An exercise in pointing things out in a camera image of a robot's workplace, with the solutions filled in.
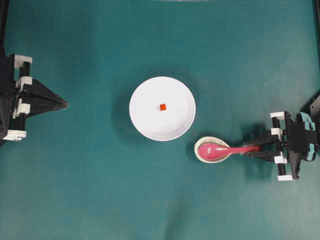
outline white bracket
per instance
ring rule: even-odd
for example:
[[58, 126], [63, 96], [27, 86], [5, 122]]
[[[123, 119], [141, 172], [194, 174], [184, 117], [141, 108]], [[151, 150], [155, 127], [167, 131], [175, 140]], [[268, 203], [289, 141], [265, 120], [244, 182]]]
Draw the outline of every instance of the white bracket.
[[22, 76], [18, 81], [15, 83], [16, 88], [20, 88], [20, 92], [24, 89], [24, 85], [32, 85], [32, 77], [31, 76]]
[[278, 176], [278, 181], [292, 181], [294, 180], [292, 178], [292, 175], [279, 175]]
[[22, 56], [22, 55], [14, 55], [14, 68], [15, 69], [22, 67], [24, 62], [28, 62], [28, 63], [32, 64], [32, 57]]
[[277, 111], [270, 113], [270, 118], [277, 118], [279, 120], [285, 120], [285, 112], [284, 111]]
[[27, 136], [26, 131], [21, 130], [8, 130], [8, 134], [3, 138], [3, 140], [16, 141], [19, 142]]
[[28, 103], [22, 103], [22, 99], [19, 99], [18, 107], [14, 109], [12, 114], [12, 118], [15, 119], [19, 116], [19, 114], [29, 114], [31, 105]]
[[282, 141], [282, 132], [280, 128], [271, 128], [271, 135], [278, 135], [280, 141]]
[[280, 156], [275, 156], [274, 157], [274, 163], [275, 164], [287, 164], [288, 160], [285, 156], [283, 156], [283, 152], [280, 152]]

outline white bowl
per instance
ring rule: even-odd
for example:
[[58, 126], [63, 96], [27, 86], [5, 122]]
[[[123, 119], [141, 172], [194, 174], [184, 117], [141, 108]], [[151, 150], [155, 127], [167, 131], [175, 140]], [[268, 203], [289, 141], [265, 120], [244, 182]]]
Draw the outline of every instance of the white bowl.
[[201, 162], [204, 162], [206, 164], [217, 164], [217, 163], [220, 163], [224, 160], [226, 160], [228, 157], [230, 157], [231, 154], [228, 154], [228, 155], [225, 155], [225, 156], [222, 156], [222, 157], [219, 157], [217, 158], [216, 160], [213, 160], [213, 161], [209, 161], [209, 160], [206, 160], [204, 158], [202, 158], [198, 152], [198, 149], [200, 148], [200, 146], [202, 146], [203, 144], [219, 144], [221, 146], [224, 146], [224, 147], [230, 147], [228, 144], [226, 144], [224, 141], [222, 141], [221, 139], [219, 138], [216, 138], [216, 137], [213, 137], [213, 136], [204, 136], [202, 138], [200, 138], [198, 141], [196, 141], [195, 145], [194, 145], [194, 153], [196, 155], [196, 157], [201, 161]]
[[[162, 104], [166, 110], [160, 110]], [[156, 141], [169, 141], [190, 128], [196, 115], [196, 102], [182, 82], [158, 76], [136, 88], [129, 113], [133, 125], [142, 135]]]

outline white plate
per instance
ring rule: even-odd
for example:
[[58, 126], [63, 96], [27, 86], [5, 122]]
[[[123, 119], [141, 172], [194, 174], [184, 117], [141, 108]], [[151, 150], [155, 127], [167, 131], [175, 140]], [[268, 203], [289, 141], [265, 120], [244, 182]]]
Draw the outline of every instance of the white plate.
[[[166, 110], [160, 110], [165, 104]], [[169, 141], [184, 134], [196, 115], [196, 102], [189, 88], [167, 76], [144, 81], [132, 94], [130, 118], [145, 137]]]

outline small red block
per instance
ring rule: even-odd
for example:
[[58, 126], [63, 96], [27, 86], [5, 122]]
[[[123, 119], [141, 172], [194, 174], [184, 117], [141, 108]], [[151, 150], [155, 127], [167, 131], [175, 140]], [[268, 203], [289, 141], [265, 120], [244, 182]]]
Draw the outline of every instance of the small red block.
[[167, 108], [166, 108], [166, 105], [165, 104], [160, 104], [160, 110], [161, 111], [164, 111], [164, 110], [166, 110]]

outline teal mat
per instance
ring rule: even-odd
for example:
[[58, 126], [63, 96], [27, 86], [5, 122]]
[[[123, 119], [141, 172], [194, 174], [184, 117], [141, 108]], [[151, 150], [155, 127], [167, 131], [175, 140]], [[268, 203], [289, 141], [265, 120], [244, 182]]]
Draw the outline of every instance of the teal mat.
[[[311, 0], [15, 0], [5, 49], [33, 57], [31, 76], [69, 108], [1, 147], [1, 240], [319, 238], [319, 159], [277, 182], [262, 160], [193, 153], [203, 136], [241, 143], [320, 90]], [[192, 127], [169, 142], [129, 118], [155, 76], [196, 100]]]

